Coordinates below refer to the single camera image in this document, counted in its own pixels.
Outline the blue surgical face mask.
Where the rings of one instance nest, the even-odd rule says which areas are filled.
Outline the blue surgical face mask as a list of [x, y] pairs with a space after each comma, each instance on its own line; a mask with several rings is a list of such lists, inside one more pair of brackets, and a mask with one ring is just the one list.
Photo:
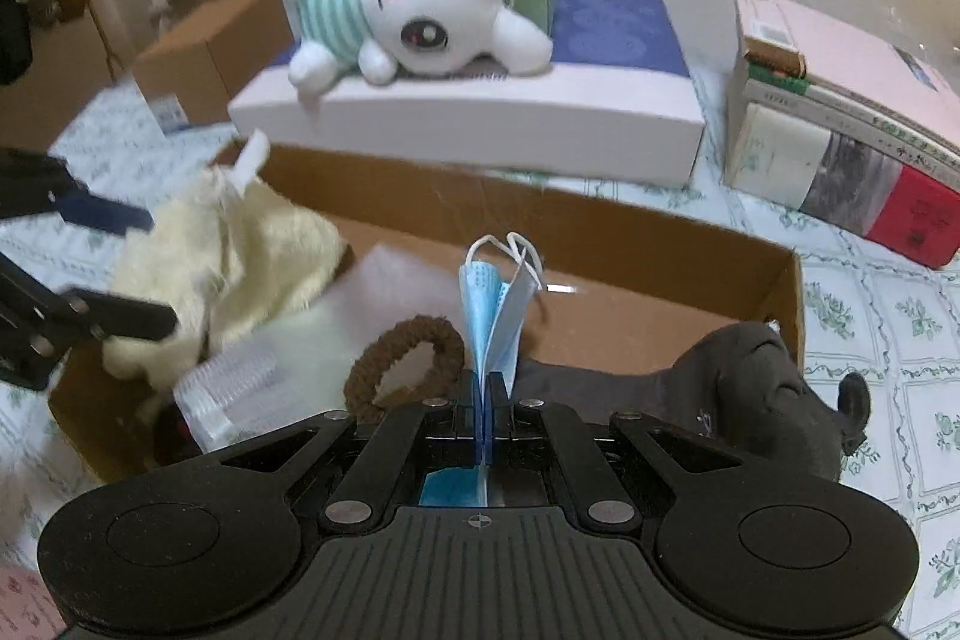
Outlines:
[[511, 396], [527, 307], [544, 289], [544, 265], [535, 245], [519, 232], [500, 241], [480, 237], [459, 269], [460, 299], [472, 356], [472, 468], [428, 474], [421, 507], [506, 507], [511, 477], [493, 468], [494, 393]]

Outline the cream fluffy towel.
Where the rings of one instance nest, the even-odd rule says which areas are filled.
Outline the cream fluffy towel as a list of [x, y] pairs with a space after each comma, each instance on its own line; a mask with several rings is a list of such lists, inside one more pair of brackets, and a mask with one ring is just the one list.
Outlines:
[[158, 342], [110, 338], [103, 365], [117, 380], [148, 381], [137, 411], [153, 424], [195, 365], [319, 298], [348, 242], [334, 223], [290, 202], [259, 172], [270, 158], [262, 131], [231, 166], [203, 169], [156, 209], [149, 230], [127, 232], [109, 291], [166, 304], [178, 328]]

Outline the dark grey drawstring pouch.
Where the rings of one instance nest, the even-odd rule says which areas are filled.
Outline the dark grey drawstring pouch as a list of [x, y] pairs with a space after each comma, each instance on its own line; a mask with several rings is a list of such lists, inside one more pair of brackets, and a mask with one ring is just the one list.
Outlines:
[[667, 369], [643, 375], [524, 359], [512, 396], [573, 408], [589, 424], [643, 413], [791, 470], [836, 481], [841, 461], [866, 442], [871, 392], [856, 372], [833, 406], [800, 375], [778, 331], [759, 321], [719, 328]]

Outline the brown hair scrunchie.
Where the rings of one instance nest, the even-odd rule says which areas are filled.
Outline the brown hair scrunchie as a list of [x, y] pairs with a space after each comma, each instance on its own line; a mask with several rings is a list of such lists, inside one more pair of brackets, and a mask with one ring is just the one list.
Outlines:
[[464, 365], [466, 348], [454, 325], [415, 315], [384, 331], [353, 362], [343, 385], [345, 406], [361, 424], [376, 424], [398, 406], [446, 399]]

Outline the open brown cardboard tray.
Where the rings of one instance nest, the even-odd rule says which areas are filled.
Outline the open brown cardboard tray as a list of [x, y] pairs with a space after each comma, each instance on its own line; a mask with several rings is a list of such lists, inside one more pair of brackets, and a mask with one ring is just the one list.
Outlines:
[[[649, 374], [736, 321], [776, 323], [789, 354], [804, 353], [796, 255], [734, 230], [468, 170], [286, 146], [270, 149], [259, 177], [348, 242], [334, 281], [377, 244], [459, 281], [477, 239], [523, 234], [544, 265], [519, 344], [524, 359]], [[153, 424], [137, 417], [148, 381], [104, 369], [108, 339], [71, 351], [49, 408], [91, 471], [116, 482], [174, 461], [178, 448], [164, 408]]]

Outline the white cloth bag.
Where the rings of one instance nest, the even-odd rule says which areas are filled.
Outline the white cloth bag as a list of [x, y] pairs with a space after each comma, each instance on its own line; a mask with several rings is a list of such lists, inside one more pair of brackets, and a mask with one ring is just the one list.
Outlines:
[[464, 333], [457, 275], [377, 244], [311, 307], [270, 321], [190, 370], [174, 399], [205, 453], [342, 409], [355, 360], [416, 315], [443, 317]]

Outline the small brown cardboard box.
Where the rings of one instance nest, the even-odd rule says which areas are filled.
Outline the small brown cardboard box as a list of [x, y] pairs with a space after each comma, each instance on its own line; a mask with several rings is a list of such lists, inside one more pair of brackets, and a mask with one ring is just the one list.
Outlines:
[[149, 103], [174, 99], [190, 125], [212, 125], [292, 45], [281, 0], [208, 0], [140, 53], [132, 76]]

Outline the pink lidded tumbler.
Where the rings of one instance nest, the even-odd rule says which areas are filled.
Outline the pink lidded tumbler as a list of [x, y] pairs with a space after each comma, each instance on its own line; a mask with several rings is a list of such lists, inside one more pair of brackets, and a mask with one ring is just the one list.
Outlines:
[[49, 640], [64, 628], [64, 619], [36, 572], [18, 567], [0, 570], [0, 640]]

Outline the white blue flat box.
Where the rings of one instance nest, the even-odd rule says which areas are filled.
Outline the white blue flat box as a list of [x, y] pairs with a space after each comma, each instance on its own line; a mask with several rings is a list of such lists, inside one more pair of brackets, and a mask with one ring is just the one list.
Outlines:
[[347, 76], [304, 104], [275, 65], [229, 103], [229, 119], [302, 148], [685, 185], [704, 117], [664, 0], [553, 2], [553, 64], [540, 76], [477, 60], [385, 88]]

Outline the floral patterned bed sheet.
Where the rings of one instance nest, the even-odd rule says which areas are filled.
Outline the floral patterned bed sheet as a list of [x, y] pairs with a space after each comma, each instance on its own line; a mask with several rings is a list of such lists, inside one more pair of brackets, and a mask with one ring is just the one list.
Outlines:
[[[695, 67], [706, 133], [685, 188], [496, 172], [553, 187], [649, 206], [786, 245], [802, 263], [805, 377], [827, 399], [856, 370], [871, 385], [867, 440], [843, 461], [844, 484], [895, 507], [921, 548], [916, 587], [898, 625], [910, 638], [958, 638], [958, 260], [931, 271], [880, 245], [721, 184], [722, 88], [726, 76]], [[156, 206], [236, 131], [189, 130], [153, 107], [132, 78], [99, 91], [49, 151], [91, 190]], [[29, 218], [2, 224], [2, 252], [52, 289], [104, 289], [121, 241]], [[39, 531], [53, 510], [93, 487], [91, 473], [60, 435], [43, 395], [2, 383], [2, 565], [34, 569]]]

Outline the white bunny plush toy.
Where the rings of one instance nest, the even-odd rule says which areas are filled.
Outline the white bunny plush toy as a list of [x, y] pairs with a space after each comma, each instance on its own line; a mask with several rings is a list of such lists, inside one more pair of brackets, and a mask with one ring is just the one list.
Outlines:
[[553, 42], [505, 0], [281, 0], [296, 50], [288, 80], [302, 96], [358, 71], [386, 86], [400, 70], [448, 76], [491, 57], [529, 76], [550, 65]]

